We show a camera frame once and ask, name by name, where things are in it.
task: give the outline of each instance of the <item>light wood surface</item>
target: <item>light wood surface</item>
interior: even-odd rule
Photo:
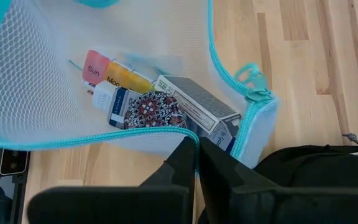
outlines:
[[[358,0],[214,0],[215,42],[227,70],[258,63],[281,99],[263,156],[358,137]],[[56,185],[139,185],[163,162],[95,144],[33,152],[26,200]],[[196,188],[195,213],[204,203]]]

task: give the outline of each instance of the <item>mesh bag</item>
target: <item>mesh bag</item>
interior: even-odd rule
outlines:
[[[277,99],[257,68],[248,70],[245,85],[222,66],[213,45],[212,0],[99,3],[0,0],[0,147],[32,151],[109,141],[169,155],[185,136],[198,142],[187,129],[108,125],[83,89],[81,71],[69,63],[84,64],[89,49],[101,49],[141,55],[190,77],[243,114],[231,154],[254,166],[273,129]]]

